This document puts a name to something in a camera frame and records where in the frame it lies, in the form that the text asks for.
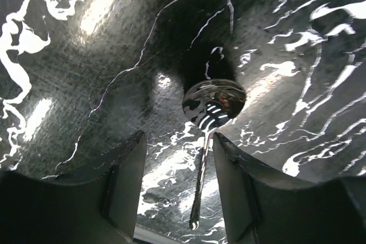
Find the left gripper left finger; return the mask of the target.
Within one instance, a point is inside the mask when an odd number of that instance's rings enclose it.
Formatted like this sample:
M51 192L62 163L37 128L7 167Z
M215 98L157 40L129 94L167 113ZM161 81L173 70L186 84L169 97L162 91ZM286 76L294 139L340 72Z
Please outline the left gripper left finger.
M48 180L50 215L43 240L131 240L146 159L146 135L135 132L108 153Z

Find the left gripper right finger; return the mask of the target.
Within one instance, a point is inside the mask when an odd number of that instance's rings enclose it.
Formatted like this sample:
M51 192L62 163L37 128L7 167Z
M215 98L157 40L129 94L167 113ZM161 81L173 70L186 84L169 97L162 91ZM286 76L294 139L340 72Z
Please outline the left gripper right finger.
M214 161L229 243L322 243L314 184L244 153L220 133Z

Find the gold spoon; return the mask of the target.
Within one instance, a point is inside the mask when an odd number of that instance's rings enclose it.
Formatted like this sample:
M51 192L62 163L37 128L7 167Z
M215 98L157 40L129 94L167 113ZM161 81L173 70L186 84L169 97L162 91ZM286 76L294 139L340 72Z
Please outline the gold spoon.
M204 134L196 190L189 219L189 227L200 224L201 197L204 187L209 144L216 130L234 120L246 102L246 91L235 81L207 79L192 86L184 95L182 110L189 122Z

